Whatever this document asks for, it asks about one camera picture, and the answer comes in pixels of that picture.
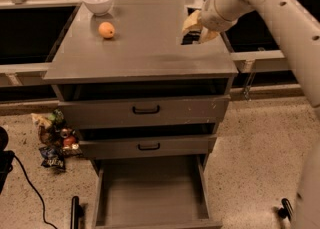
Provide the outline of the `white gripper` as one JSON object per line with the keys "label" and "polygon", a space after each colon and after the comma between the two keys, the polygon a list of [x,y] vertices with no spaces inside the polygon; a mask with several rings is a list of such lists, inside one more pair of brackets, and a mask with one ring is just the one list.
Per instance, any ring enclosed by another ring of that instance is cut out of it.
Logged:
{"label": "white gripper", "polygon": [[225,32],[237,23],[236,20],[224,19],[216,10],[215,0],[206,0],[200,10],[192,12],[183,23],[182,34],[202,29],[199,42],[205,43],[216,38],[219,33]]}

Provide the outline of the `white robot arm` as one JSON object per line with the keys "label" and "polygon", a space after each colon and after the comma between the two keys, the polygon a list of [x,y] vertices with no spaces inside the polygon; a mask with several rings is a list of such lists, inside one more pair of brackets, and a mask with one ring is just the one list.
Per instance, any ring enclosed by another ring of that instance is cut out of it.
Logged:
{"label": "white robot arm", "polygon": [[[320,23],[297,0],[206,0],[184,21],[182,32],[200,29],[203,43],[251,11],[263,19],[320,118]],[[302,170],[291,229],[320,229],[319,143],[313,145]]]}

